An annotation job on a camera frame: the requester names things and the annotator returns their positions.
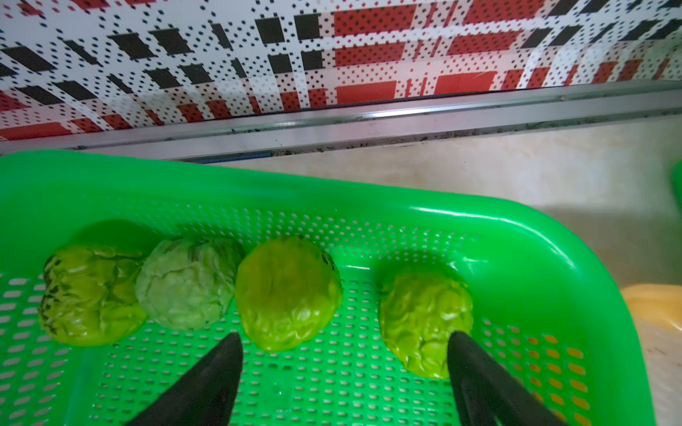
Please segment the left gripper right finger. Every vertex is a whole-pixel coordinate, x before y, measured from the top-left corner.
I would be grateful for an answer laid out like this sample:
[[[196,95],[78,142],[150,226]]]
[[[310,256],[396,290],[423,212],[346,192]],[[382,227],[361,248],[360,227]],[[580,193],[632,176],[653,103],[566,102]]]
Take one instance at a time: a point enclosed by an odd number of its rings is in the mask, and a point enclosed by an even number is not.
[[[466,333],[451,334],[447,365],[460,424],[564,424]]]

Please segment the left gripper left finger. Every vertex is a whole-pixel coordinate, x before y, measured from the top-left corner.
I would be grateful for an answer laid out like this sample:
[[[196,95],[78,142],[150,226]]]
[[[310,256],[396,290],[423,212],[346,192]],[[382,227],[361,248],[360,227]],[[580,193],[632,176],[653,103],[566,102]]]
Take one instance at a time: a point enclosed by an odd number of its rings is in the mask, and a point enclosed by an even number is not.
[[[227,425],[243,372],[238,333],[222,339],[131,425]]]

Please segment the green custard apple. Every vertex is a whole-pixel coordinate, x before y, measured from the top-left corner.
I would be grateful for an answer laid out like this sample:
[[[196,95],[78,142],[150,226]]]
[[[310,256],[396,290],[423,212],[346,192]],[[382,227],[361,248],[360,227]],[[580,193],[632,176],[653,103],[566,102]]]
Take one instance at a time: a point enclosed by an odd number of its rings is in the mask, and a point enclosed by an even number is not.
[[[136,298],[165,328],[208,328],[227,314],[244,257],[242,245],[231,237],[161,241],[143,263]]]

